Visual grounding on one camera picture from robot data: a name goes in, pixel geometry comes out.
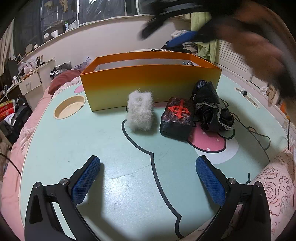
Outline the white clothes pile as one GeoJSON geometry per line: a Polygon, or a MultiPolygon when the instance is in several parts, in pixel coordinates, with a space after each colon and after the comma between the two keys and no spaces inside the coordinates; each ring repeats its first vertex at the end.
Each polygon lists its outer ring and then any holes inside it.
{"type": "Polygon", "coordinates": [[[171,38],[174,39],[184,33],[187,33],[188,30],[175,30],[172,34],[171,34],[171,38]]]}

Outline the red packaging box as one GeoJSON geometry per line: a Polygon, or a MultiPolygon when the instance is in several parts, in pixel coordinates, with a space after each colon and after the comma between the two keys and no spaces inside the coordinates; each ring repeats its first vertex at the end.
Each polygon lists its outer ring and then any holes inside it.
{"type": "Polygon", "coordinates": [[[8,115],[15,113],[16,102],[14,99],[8,100],[0,104],[0,121],[4,120],[8,115]]]}

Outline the black clothes pile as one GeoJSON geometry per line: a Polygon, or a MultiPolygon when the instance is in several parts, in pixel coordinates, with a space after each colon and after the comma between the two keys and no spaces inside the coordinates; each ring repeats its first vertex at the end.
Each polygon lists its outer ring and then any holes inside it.
{"type": "Polygon", "coordinates": [[[198,53],[198,50],[195,46],[192,45],[178,45],[175,47],[168,47],[167,45],[164,45],[162,47],[164,50],[173,51],[173,52],[180,52],[180,53],[189,53],[196,55],[198,53]]]}

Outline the green hanging garment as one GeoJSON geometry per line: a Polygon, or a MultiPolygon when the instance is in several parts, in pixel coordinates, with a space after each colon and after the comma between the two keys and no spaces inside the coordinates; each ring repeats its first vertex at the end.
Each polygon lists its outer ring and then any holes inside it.
{"type": "MultiPolygon", "coordinates": [[[[203,25],[211,20],[211,15],[208,12],[191,13],[191,31],[198,31],[203,25]]],[[[212,64],[215,63],[218,41],[213,40],[208,43],[196,42],[198,46],[197,55],[212,64]]]]}

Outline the black lace fabric bundle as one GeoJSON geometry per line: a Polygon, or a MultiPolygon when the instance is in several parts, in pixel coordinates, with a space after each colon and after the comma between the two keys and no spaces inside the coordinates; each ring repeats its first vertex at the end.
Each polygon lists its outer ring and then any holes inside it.
{"type": "Polygon", "coordinates": [[[192,90],[190,100],[194,105],[194,118],[203,130],[215,133],[234,130],[234,117],[228,106],[220,102],[211,81],[199,80],[192,90]]]}

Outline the dark box red cross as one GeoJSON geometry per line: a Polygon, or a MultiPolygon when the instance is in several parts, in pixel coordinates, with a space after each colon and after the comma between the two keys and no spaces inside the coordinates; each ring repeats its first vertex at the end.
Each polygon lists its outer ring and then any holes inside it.
{"type": "Polygon", "coordinates": [[[189,99],[171,97],[161,116],[160,133],[168,138],[186,141],[193,129],[194,103],[189,99]]]}

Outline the white furry pouch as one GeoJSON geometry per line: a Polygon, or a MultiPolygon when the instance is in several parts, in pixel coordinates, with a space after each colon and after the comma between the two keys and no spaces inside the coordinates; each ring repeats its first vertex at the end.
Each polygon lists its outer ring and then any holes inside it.
{"type": "Polygon", "coordinates": [[[152,126],[152,94],[135,90],[128,96],[126,123],[132,131],[148,131],[152,126]]]}

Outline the dark red pillow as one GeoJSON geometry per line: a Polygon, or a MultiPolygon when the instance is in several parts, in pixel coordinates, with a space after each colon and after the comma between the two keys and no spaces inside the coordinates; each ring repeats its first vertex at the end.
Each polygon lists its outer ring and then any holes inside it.
{"type": "Polygon", "coordinates": [[[67,70],[55,77],[49,86],[48,94],[53,96],[54,93],[65,83],[72,81],[74,78],[80,76],[80,70],[67,70]]]}

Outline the white drawer cabinet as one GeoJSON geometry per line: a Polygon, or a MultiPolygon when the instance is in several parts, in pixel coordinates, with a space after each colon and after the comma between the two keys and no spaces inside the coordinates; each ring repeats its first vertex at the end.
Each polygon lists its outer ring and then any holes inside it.
{"type": "Polygon", "coordinates": [[[18,84],[32,111],[37,107],[45,90],[49,87],[51,83],[50,72],[55,65],[55,58],[50,59],[18,84]]]}

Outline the orange gradient cardboard box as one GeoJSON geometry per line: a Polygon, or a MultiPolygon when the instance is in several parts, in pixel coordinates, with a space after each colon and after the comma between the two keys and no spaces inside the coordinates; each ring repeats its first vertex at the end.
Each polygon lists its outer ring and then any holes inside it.
{"type": "Polygon", "coordinates": [[[189,99],[199,80],[217,87],[222,70],[189,53],[141,51],[95,58],[80,77],[92,111],[127,105],[131,92],[151,92],[154,102],[189,99]]]}

